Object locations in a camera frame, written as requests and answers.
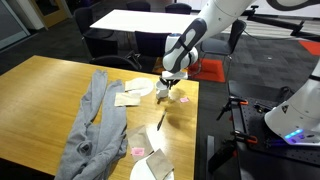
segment white plate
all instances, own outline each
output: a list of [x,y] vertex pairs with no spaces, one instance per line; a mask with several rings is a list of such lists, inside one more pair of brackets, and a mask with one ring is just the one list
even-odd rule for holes
[[132,81],[134,81],[134,83],[139,83],[139,84],[143,83],[146,85],[146,87],[143,89],[131,90],[128,92],[130,94],[140,93],[140,96],[145,96],[151,93],[151,91],[153,90],[153,82],[148,78],[135,78]]
[[[141,180],[141,179],[143,179],[143,180],[156,180],[156,178],[153,176],[153,174],[147,164],[146,160],[148,159],[148,157],[145,157],[145,158],[139,160],[138,162],[136,162],[136,164],[133,166],[133,169],[131,171],[130,180]],[[165,180],[174,180],[173,171],[171,171],[164,179]]]

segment folded cloth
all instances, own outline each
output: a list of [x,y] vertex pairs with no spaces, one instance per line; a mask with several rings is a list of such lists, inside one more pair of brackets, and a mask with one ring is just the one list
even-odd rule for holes
[[138,106],[140,105],[140,94],[117,93],[115,106]]
[[158,149],[146,161],[157,180],[164,179],[174,168],[161,149]]
[[[126,153],[126,107],[115,107],[115,94],[124,92],[121,81],[106,90],[107,73],[97,70],[80,108],[55,179],[107,179],[111,163]],[[92,124],[103,100],[100,124]]]
[[138,89],[143,89],[143,88],[147,88],[147,83],[148,80],[147,79],[134,79],[131,81],[126,81],[125,83],[125,91],[131,91],[131,90],[138,90]]
[[134,162],[147,157],[153,152],[145,126],[139,126],[137,128],[127,130],[127,137],[131,148],[144,148],[143,154],[132,155]]

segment white table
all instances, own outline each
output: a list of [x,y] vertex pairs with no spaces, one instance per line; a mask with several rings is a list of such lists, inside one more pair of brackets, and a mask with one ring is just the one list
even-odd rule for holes
[[113,10],[91,28],[152,33],[183,33],[196,15]]

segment pink object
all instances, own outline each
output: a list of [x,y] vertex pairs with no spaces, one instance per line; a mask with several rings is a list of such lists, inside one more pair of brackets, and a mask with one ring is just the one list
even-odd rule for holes
[[180,102],[184,103],[184,102],[189,102],[189,99],[187,97],[185,98],[180,98]]
[[132,156],[143,156],[144,148],[131,148]]

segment blue light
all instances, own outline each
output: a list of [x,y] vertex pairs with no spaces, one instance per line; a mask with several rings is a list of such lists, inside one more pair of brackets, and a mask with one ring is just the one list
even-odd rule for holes
[[303,131],[302,129],[298,129],[298,130],[296,130],[296,131],[294,131],[294,132],[286,135],[284,138],[289,139],[289,138],[291,138],[292,136],[295,136],[295,135],[301,133],[302,131]]

